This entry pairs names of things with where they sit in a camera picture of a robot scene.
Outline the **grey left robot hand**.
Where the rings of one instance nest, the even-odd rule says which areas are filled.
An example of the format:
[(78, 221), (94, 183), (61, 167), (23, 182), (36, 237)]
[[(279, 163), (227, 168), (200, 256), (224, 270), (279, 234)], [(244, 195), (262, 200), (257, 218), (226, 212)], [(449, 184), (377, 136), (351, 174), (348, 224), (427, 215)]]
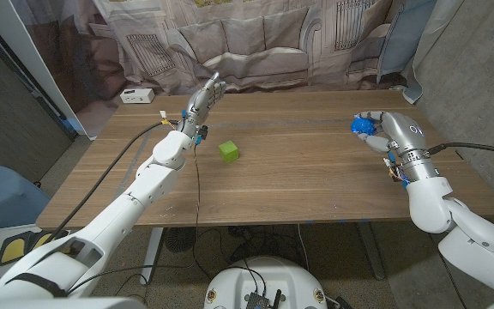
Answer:
[(186, 116), (178, 123), (177, 130), (193, 137), (196, 127), (205, 122), (209, 110), (224, 96), (225, 91), (226, 83), (215, 72), (201, 89), (191, 95), (186, 106)]

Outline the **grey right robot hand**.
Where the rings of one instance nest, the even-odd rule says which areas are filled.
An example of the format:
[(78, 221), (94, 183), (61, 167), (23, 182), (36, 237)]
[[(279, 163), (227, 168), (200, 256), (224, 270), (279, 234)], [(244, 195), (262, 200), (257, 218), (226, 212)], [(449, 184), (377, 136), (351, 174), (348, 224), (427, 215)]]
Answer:
[(426, 150), (426, 140), (419, 125), (398, 112), (361, 112), (354, 116), (362, 120), (364, 130), (353, 132), (377, 153), (386, 154), (394, 150), (400, 157), (411, 151)]

